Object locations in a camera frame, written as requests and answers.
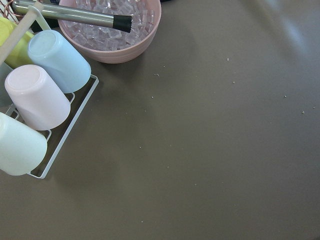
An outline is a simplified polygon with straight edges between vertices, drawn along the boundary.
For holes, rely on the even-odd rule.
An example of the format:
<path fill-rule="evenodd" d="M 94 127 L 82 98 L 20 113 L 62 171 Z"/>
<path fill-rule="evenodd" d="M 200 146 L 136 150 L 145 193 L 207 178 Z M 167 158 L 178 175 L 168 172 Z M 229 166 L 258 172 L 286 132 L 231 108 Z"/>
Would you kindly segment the steel muddler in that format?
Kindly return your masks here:
<path fill-rule="evenodd" d="M 11 5 L 14 12 L 27 15 L 31 7 L 35 7 L 36 4 L 41 6 L 39 10 L 35 11 L 35 21 L 38 22 L 42 30 L 50 29 L 45 19 L 83 23 L 112 28 L 127 33 L 132 29 L 132 17 L 130 15 L 110 15 L 56 4 L 40 3 L 32 0 L 14 0 Z"/>

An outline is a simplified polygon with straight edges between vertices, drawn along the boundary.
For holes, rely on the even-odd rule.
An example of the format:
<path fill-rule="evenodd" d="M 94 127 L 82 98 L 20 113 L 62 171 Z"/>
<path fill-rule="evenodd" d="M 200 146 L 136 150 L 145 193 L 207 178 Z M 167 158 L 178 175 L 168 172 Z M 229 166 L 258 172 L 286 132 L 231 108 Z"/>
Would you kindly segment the pink bowl with ice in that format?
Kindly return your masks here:
<path fill-rule="evenodd" d="M 161 2 L 159 0 L 146 0 L 145 6 L 149 10 L 153 10 L 155 13 L 154 16 L 154 24 L 152 31 L 140 42 L 137 44 L 114 51 L 101 51 L 101 50 L 94 50 L 82 46 L 75 42 L 69 35 L 67 27 L 64 23 L 59 20 L 58 24 L 59 27 L 64 35 L 64 37 L 80 52 L 83 56 L 88 57 L 92 60 L 107 63 L 107 64 L 120 64 L 131 61 L 141 55 L 151 44 L 154 39 L 154 36 L 157 32 L 157 28 L 160 23 L 161 14 L 162 14 L 162 7 Z"/>

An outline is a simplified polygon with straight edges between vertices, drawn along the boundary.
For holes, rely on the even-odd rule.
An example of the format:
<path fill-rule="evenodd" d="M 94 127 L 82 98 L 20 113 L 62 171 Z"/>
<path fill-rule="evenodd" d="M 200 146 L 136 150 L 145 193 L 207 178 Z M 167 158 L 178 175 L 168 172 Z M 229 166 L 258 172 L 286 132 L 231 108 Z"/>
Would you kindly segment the pink cup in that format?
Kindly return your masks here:
<path fill-rule="evenodd" d="M 70 101 L 38 65 L 14 69 L 6 77 L 4 86 L 25 123 L 34 130 L 54 129 L 70 114 Z"/>

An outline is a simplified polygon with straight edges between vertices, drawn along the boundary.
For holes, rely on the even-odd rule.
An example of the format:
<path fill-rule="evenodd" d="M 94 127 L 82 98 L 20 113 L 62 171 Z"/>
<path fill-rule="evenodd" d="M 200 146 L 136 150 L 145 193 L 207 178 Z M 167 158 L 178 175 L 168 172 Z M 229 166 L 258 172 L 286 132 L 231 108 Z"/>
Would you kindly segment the light blue cup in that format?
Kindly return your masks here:
<path fill-rule="evenodd" d="M 65 94 L 80 90 L 91 76 L 90 64 L 58 31 L 37 33 L 28 43 L 27 54 Z"/>

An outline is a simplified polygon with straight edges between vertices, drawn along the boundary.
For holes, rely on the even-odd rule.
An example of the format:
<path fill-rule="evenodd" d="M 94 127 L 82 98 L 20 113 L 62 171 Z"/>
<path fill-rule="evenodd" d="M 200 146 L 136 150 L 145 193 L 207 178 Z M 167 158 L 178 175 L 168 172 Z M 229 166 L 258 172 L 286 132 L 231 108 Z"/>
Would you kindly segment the yellow cup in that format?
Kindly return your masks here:
<path fill-rule="evenodd" d="M 33 64 L 28 56 L 28 46 L 34 35 L 21 31 L 18 25 L 5 17 L 0 18 L 0 64 L 12 69 Z"/>

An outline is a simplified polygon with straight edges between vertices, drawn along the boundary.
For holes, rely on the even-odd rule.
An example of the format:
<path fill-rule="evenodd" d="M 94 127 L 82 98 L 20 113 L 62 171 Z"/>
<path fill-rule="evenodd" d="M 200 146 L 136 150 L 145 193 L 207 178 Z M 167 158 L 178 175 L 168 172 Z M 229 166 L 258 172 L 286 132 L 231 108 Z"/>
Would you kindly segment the grey cup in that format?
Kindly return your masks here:
<path fill-rule="evenodd" d="M 5 80 L 12 72 L 12 68 L 5 62 L 0 65 L 0 107 L 6 107 L 12 104 L 12 100 L 5 88 Z"/>

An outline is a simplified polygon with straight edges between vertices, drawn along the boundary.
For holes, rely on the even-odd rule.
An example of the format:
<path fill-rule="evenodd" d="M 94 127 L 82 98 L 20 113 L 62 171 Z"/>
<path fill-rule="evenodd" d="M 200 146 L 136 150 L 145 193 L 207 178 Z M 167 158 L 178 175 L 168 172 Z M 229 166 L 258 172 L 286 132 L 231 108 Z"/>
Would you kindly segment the white cup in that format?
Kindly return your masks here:
<path fill-rule="evenodd" d="M 30 173 L 44 159 L 47 140 L 18 120 L 0 114 L 0 169 L 12 176 Z"/>

